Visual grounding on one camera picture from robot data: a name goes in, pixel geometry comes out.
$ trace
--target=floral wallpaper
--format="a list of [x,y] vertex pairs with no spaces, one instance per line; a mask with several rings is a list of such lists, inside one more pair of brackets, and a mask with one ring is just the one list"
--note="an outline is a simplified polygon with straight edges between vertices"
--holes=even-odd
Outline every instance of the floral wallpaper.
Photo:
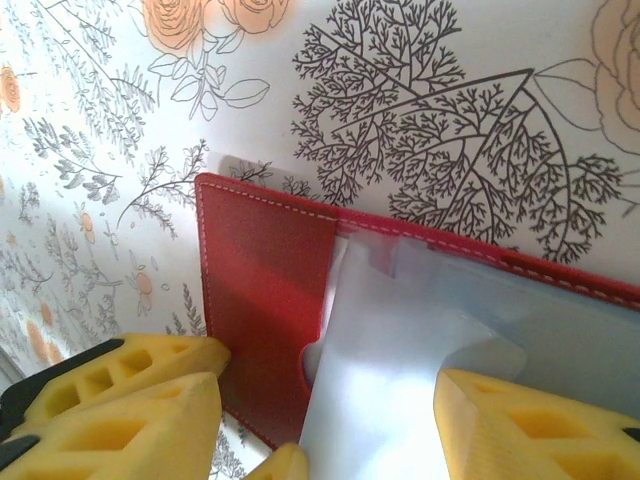
[[[640,284],[639,42],[640,0],[2,0],[0,347],[203,335],[203,171]],[[212,478],[266,453],[226,417]]]

